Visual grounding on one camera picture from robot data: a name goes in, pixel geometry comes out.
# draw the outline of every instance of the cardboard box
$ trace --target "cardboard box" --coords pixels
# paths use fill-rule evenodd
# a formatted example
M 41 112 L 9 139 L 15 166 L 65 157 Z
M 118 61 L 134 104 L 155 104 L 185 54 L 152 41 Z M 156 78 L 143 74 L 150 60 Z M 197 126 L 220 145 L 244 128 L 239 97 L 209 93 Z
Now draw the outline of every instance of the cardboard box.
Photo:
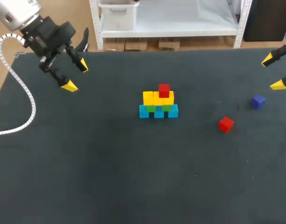
M 160 38 L 158 47 L 162 50 L 178 51 L 180 49 L 180 39 L 175 37 Z
M 124 51 L 125 38 L 106 38 L 104 51 Z
M 125 51 L 146 51 L 148 40 L 146 38 L 127 38 Z

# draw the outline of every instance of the white cable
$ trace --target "white cable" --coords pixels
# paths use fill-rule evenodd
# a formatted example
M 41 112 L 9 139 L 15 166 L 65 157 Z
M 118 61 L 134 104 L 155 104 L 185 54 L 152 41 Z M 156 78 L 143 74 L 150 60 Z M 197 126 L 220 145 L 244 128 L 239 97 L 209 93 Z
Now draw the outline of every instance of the white cable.
M 11 68 L 11 66 L 7 63 L 7 61 L 4 58 L 4 55 L 2 53 L 2 45 L 3 42 L 8 39 L 8 38 L 15 38 L 17 39 L 21 44 L 25 43 L 25 39 L 23 39 L 21 36 L 18 36 L 16 34 L 6 34 L 3 35 L 0 38 L 0 59 L 3 62 L 3 64 L 6 66 L 6 68 L 8 69 L 8 71 L 13 75 L 13 77 L 18 81 L 18 83 L 22 86 L 22 88 L 24 89 L 24 91 L 27 93 L 31 105 L 32 105 L 32 113 L 31 116 L 29 118 L 29 120 L 27 120 L 27 122 L 25 124 L 23 124 L 22 126 L 19 126 L 17 128 L 11 129 L 11 130 L 7 130 L 7 131 L 2 131 L 0 132 L 0 135 L 2 134 L 10 134 L 10 133 L 14 133 L 14 132 L 18 132 L 24 128 L 26 128 L 29 124 L 31 124 L 31 122 L 33 121 L 35 114 L 36 114 L 36 104 L 35 104 L 35 100 L 30 92 L 30 90 L 27 88 L 27 86 L 23 83 L 23 81 L 18 77 L 18 75 L 13 71 L 13 69 Z

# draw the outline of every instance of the toy block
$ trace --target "toy block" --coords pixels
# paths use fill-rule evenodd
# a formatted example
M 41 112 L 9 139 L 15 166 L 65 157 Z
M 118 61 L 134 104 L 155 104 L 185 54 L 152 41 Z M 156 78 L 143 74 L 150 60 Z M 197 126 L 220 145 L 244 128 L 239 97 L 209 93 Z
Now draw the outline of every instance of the toy block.
M 154 113 L 154 118 L 164 118 L 165 117 L 165 113 L 163 111 L 156 111 Z
M 224 117 L 220 122 L 219 122 L 219 125 L 218 125 L 218 128 L 224 132 L 224 133 L 228 133 L 232 127 L 234 126 L 234 121 L 231 120 L 230 118 L 228 117 Z
M 174 104 L 174 92 L 170 91 L 170 97 L 163 99 L 164 105 L 173 105 Z
M 163 105 L 162 111 L 170 112 L 172 110 L 172 105 Z
M 143 101 L 145 106 L 153 106 L 153 91 L 143 92 Z
M 149 113 L 145 105 L 140 105 L 140 118 L 149 118 Z
M 260 109 L 266 103 L 266 99 L 261 95 L 256 95 L 251 99 L 251 106 L 255 109 Z
M 178 105 L 171 105 L 171 111 L 168 112 L 168 118 L 177 118 L 178 117 Z
M 156 107 L 156 111 L 162 111 L 162 106 L 155 106 Z
M 160 98 L 170 97 L 170 85 L 169 84 L 159 84 L 159 96 Z
M 156 107 L 155 106 L 146 106 L 146 110 L 147 110 L 147 112 L 155 112 Z
M 153 92 L 153 105 L 154 106 L 162 106 L 163 105 L 163 98 L 160 98 L 160 92 L 154 91 Z

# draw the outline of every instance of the black cabinet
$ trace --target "black cabinet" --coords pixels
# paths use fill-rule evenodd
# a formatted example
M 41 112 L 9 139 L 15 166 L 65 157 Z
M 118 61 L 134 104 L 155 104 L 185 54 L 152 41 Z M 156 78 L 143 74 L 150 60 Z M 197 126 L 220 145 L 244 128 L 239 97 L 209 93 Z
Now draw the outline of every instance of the black cabinet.
M 253 0 L 244 40 L 282 41 L 286 33 L 286 0 Z

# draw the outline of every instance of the green block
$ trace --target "green block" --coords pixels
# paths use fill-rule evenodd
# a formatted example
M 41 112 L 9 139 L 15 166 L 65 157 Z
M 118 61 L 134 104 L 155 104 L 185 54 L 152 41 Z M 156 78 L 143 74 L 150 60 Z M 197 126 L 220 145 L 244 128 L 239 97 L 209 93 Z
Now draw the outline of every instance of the green block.
M 172 110 L 172 105 L 163 105 L 162 111 L 170 112 Z
M 156 111 L 156 106 L 146 106 L 147 107 L 147 112 L 155 112 Z

